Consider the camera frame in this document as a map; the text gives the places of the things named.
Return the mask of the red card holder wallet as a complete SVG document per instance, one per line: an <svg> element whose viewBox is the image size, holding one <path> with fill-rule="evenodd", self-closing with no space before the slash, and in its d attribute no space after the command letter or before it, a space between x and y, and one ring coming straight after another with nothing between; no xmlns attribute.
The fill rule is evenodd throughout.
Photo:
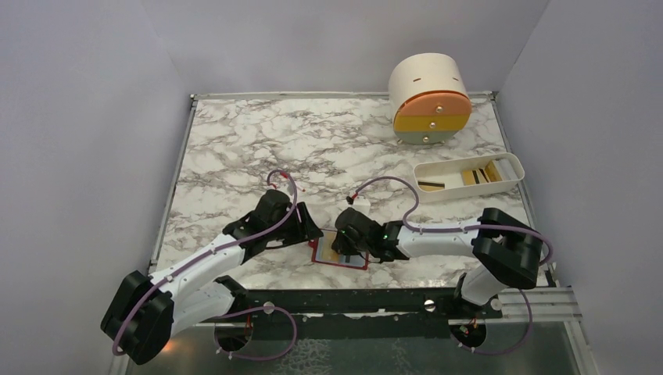
<svg viewBox="0 0 663 375"><path fill-rule="evenodd" d="M332 248L332 243L334 242L336 238L336 230L332 229L322 229L323 236L319 237L317 239L311 240L308 242L309 247L312 249L312 256L311 256L311 261L313 263L319 263L327 266L337 266L337 265L332 265L332 264L327 264L323 263L322 261L319 260L319 250L325 246L326 244L330 244ZM354 269L354 270L367 270L369 261L366 260L365 254L359 254L359 255L353 255L353 256L359 256L363 259L363 265L362 266L337 266L337 267L342 267L342 268L348 268L348 269Z"/></svg>

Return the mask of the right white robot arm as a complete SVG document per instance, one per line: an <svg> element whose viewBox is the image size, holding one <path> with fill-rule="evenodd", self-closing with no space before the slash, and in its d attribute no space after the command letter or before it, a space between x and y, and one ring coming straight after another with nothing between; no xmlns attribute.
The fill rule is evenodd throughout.
<svg viewBox="0 0 663 375"><path fill-rule="evenodd" d="M429 255L472 256L479 265L459 279L452 310L469 318L507 288L537 285L544 242L539 233L500 209L449 224L413 225L406 220L380 224L348 208L335 221L331 249L340 255L371 255L381 263Z"/></svg>

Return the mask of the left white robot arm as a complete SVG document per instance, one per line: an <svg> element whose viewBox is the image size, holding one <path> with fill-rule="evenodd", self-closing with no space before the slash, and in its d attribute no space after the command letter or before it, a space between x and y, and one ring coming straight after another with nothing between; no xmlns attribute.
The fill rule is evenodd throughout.
<svg viewBox="0 0 663 375"><path fill-rule="evenodd" d="M215 316L245 313L242 286L227 273L267 250L272 241L298 245L323 237L304 202L269 190L255 209L224 227L208 245L161 271L129 273L100 323L113 349L141 365L179 332Z"/></svg>

